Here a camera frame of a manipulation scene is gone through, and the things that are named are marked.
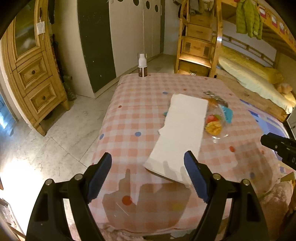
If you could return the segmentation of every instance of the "green jacket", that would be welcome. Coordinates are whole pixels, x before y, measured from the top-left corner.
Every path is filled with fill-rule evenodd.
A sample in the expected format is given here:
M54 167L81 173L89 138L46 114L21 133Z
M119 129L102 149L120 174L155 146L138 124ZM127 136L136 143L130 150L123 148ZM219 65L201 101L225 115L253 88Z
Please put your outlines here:
M237 33L262 39L263 22L251 0L240 0L237 4Z

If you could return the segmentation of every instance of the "blue dot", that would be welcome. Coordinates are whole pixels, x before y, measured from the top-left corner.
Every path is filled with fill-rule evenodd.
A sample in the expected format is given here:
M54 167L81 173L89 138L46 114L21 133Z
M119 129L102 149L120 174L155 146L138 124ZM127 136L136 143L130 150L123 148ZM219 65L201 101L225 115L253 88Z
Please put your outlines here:
M250 172L250 178L251 178L251 179L254 179L254 178L255 178L255 173Z

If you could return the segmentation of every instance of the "bunk bed stairs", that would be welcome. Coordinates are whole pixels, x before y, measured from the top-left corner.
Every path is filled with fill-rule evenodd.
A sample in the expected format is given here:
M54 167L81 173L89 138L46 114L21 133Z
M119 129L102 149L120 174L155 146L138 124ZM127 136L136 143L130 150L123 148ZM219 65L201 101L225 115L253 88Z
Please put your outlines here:
M180 14L175 73L214 77L222 41L221 0L215 0L211 11L194 15L189 14L188 1L181 5L186 18Z

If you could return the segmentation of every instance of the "bottle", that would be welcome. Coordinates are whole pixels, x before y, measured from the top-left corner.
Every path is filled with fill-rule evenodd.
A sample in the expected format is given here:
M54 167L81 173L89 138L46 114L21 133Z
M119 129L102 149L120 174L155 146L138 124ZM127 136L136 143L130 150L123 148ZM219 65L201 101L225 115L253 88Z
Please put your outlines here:
M147 54L141 53L138 54L138 72L139 77L146 77L147 73Z

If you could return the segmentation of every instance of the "cabinet leg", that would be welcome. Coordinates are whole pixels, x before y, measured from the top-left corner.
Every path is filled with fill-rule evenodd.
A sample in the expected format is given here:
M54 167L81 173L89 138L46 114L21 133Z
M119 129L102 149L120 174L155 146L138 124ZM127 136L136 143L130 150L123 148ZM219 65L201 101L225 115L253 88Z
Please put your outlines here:
M66 109L66 111L70 110L68 100L65 100L65 101L61 102L61 105Z
M36 128L36 131L38 131L41 135L45 136L46 133L45 131L42 129L41 125L39 124Z

